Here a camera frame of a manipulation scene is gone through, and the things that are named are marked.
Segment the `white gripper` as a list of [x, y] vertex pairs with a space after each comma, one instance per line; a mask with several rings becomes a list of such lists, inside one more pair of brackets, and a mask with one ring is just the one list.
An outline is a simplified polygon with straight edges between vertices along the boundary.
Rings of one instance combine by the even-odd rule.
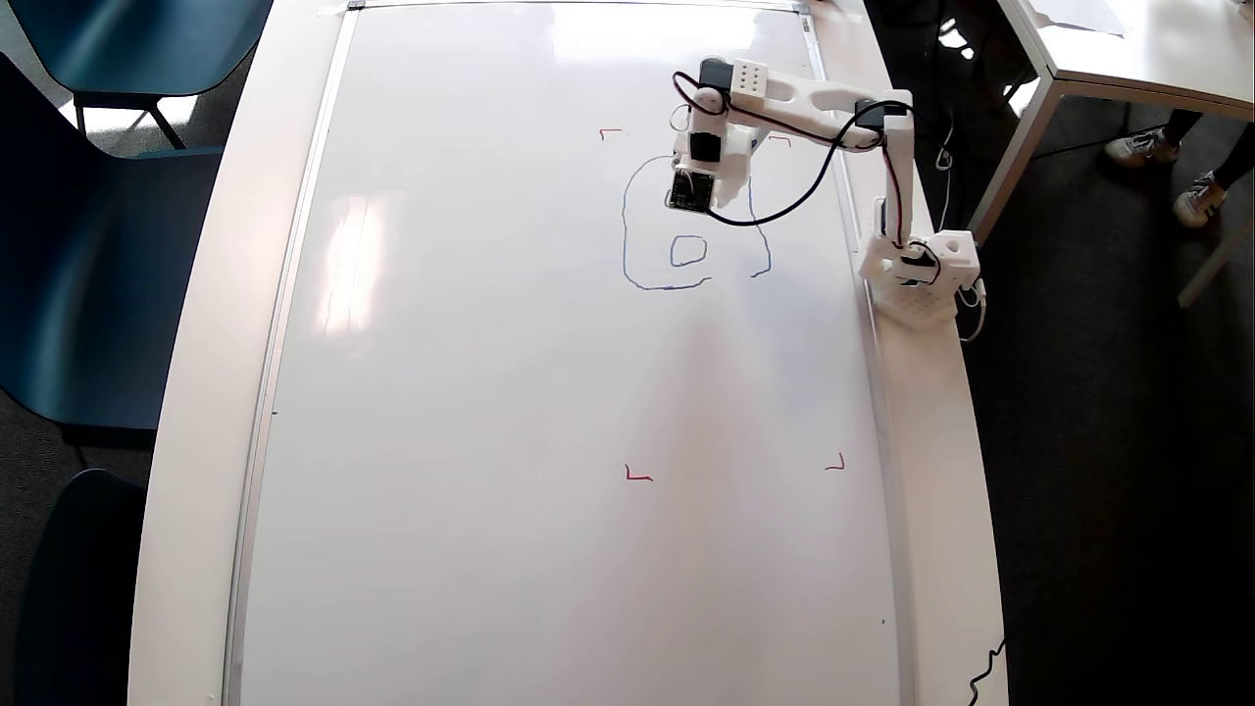
[[714, 206], [725, 207], [750, 178], [762, 142], [756, 125], [728, 124], [729, 108], [686, 108], [676, 135], [676, 179], [714, 183]]

